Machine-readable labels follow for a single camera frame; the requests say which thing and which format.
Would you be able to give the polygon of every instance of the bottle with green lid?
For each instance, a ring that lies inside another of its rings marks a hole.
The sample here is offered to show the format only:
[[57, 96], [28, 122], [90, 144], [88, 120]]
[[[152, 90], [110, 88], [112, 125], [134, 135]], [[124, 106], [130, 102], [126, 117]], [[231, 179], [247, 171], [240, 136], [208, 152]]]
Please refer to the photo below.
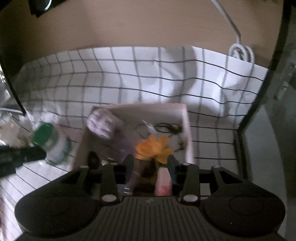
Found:
[[41, 124], [34, 132], [33, 143], [46, 151], [45, 160], [51, 165], [57, 165], [65, 160], [71, 151], [69, 137], [57, 124]]

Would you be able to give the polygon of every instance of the wooden surface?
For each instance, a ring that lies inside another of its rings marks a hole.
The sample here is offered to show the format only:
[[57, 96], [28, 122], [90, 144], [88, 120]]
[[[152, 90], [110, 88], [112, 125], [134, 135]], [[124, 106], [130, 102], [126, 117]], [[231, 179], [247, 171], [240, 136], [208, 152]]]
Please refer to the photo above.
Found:
[[[220, 0], [253, 48], [256, 63], [272, 58], [283, 0]], [[96, 46], [193, 45], [227, 53], [232, 28], [210, 0], [68, 0], [40, 18], [28, 0], [0, 12], [0, 51], [10, 74], [52, 53]]]

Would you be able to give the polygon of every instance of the grid patterned cloth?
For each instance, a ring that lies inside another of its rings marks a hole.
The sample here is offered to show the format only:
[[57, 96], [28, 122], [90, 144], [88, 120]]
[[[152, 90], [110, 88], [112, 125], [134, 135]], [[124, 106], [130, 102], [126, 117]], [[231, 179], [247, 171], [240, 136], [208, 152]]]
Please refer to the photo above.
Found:
[[[59, 123], [73, 150], [67, 163], [24, 164], [16, 175], [2, 179], [1, 207], [13, 207], [22, 196], [70, 171], [89, 111], [99, 104], [185, 103], [196, 163], [202, 169], [222, 165], [238, 173], [233, 131], [250, 109], [266, 72], [197, 47], [90, 48], [27, 63], [13, 83], [28, 112], [29, 121], [22, 119], [20, 125], [32, 132], [41, 121]], [[2, 213], [3, 225], [15, 224], [9, 213]], [[17, 237], [16, 230], [7, 230], [7, 240]]]

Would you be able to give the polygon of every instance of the green lid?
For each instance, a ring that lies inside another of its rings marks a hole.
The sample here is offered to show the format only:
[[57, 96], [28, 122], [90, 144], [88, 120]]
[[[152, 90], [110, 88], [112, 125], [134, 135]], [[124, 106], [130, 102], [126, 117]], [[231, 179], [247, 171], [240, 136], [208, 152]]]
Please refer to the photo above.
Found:
[[46, 142], [51, 138], [53, 131], [54, 126], [51, 123], [43, 123], [34, 132], [33, 143], [40, 147], [44, 147]]

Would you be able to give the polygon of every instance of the orange flower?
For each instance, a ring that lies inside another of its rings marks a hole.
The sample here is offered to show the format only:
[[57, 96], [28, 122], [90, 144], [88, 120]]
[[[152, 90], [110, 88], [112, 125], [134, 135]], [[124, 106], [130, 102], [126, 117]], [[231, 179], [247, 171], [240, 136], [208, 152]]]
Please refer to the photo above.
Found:
[[172, 149], [166, 148], [168, 140], [167, 136], [161, 136], [156, 140], [156, 138], [151, 135], [148, 140], [143, 140], [137, 145], [136, 158], [143, 160], [154, 157], [156, 161], [167, 164], [168, 156], [173, 153]]

